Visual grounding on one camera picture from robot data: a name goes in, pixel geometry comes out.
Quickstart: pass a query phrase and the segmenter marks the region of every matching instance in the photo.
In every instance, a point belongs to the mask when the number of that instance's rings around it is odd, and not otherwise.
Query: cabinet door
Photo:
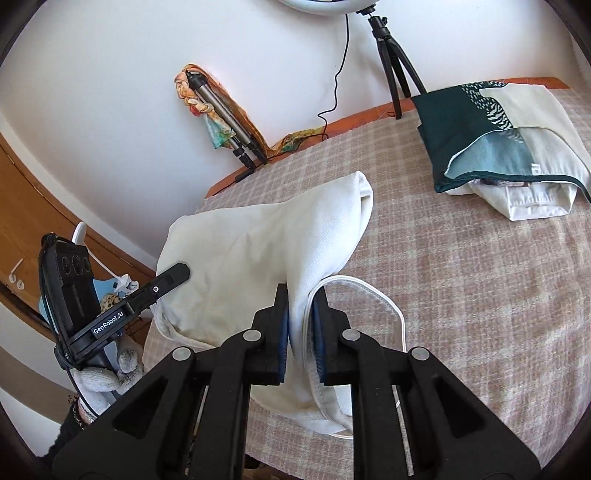
[[[11,158],[0,148],[0,281],[30,307],[38,310],[40,292],[37,257],[41,237],[45,233],[55,232],[71,238],[77,219],[71,214],[69,218],[66,217],[54,207]],[[140,284],[153,277],[149,269],[144,267],[140,270],[121,258],[122,255],[114,253],[112,250],[116,251],[116,248],[111,246],[110,249],[104,239],[99,243],[87,235],[86,245],[117,275],[128,273]],[[20,259],[23,260],[15,275],[24,283],[22,290],[8,278]],[[94,260],[92,270],[98,280],[111,278]]]

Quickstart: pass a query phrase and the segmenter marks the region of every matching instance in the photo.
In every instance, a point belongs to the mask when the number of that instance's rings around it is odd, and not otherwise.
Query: black sleeve
[[[83,425],[84,423],[78,415],[78,402],[75,401],[72,403],[64,423],[60,427],[60,433],[58,434],[55,443],[51,445],[49,452],[41,457],[43,463],[45,463],[45,465],[51,469],[53,459],[56,457],[58,452],[66,445],[66,443],[68,443],[70,440],[72,440],[72,438],[84,430]]]

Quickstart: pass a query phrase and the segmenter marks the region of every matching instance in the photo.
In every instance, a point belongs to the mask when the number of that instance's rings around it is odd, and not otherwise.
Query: patterned cloth
[[[310,137],[323,137],[324,128],[310,128],[307,130],[300,130],[292,134],[286,135],[279,140],[275,145],[270,147],[265,142],[262,134],[257,130],[255,125],[250,121],[246,112],[230,97],[230,94],[224,89],[224,87],[213,78],[208,72],[203,70],[201,67],[189,63],[185,65],[175,78],[174,84],[177,89],[178,97],[189,107],[190,112],[195,116],[201,116],[205,113],[205,123],[207,126],[207,132],[212,140],[215,148],[225,147],[233,150],[233,147],[227,142],[229,138],[236,135],[236,132],[221,118],[210,103],[204,103],[198,96],[189,88],[189,82],[187,81],[186,71],[203,73],[209,82],[209,86],[214,92],[223,100],[223,103],[230,109],[234,117],[238,122],[246,128],[256,139],[257,143],[261,145],[265,151],[267,158],[278,157],[285,153],[293,152],[297,150],[300,144]]]
[[[459,194],[458,187],[482,178],[537,183],[527,188],[461,189],[478,194],[501,213],[522,210],[515,217],[511,213],[511,220],[569,213],[576,195],[572,184],[591,202],[591,157],[568,114],[545,86],[468,83],[418,95],[413,101],[437,192]],[[566,202],[564,187],[555,182],[566,184]]]
[[[553,92],[591,149],[591,99]],[[591,400],[591,207],[579,195],[565,217],[510,222],[480,199],[433,191],[415,111],[384,119],[268,166],[199,211],[283,202],[356,170],[374,211],[342,273],[401,308],[408,348],[429,348],[546,464]],[[350,299],[329,294],[336,308]],[[378,316],[352,324],[383,345]],[[175,347],[152,326],[144,363]],[[246,452],[304,479],[353,478],[353,444],[306,431],[251,402]]]

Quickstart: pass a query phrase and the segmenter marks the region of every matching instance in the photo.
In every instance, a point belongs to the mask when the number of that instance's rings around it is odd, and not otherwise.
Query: metal screw head
[[[426,360],[427,358],[429,358],[429,350],[427,350],[426,348],[423,348],[422,346],[419,346],[419,347],[413,348],[411,355],[416,360]]]
[[[189,350],[185,346],[180,346],[176,348],[173,352],[173,358],[176,361],[182,362],[191,356],[191,350]]]
[[[342,335],[343,338],[349,342],[354,342],[355,340],[359,340],[361,338],[361,333],[353,328],[347,328],[346,330],[343,330]]]
[[[262,336],[262,333],[259,332],[258,330],[255,330],[255,329],[247,330],[246,332],[244,332],[242,334],[242,337],[247,342],[256,342],[259,338],[261,338],[261,336]]]

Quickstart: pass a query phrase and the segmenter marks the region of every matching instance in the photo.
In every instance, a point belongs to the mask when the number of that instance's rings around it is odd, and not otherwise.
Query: white plastic hook
[[[76,226],[76,229],[74,230],[74,234],[72,235],[72,241],[76,245],[84,245],[86,248],[88,248],[88,245],[86,245],[84,243],[85,237],[86,237],[86,224],[84,222],[80,222]],[[101,267],[103,267],[109,273],[109,275],[111,275],[113,278],[117,279],[117,285],[115,286],[115,293],[119,293],[120,291],[122,291],[126,295],[128,295],[139,288],[139,283],[136,281],[132,281],[131,277],[127,273],[125,275],[123,275],[122,277],[120,277],[119,275],[115,275],[109,269],[109,267],[107,267],[102,261],[100,261],[94,253],[92,253],[90,248],[88,248],[88,253],[90,254],[90,256],[92,258],[95,259],[95,261]]]
[[[18,266],[22,263],[23,259],[21,258],[17,264],[14,266],[14,268],[10,271],[10,275],[8,276],[8,281],[10,283],[16,283],[17,282],[17,276],[14,274],[14,272],[17,271]]]

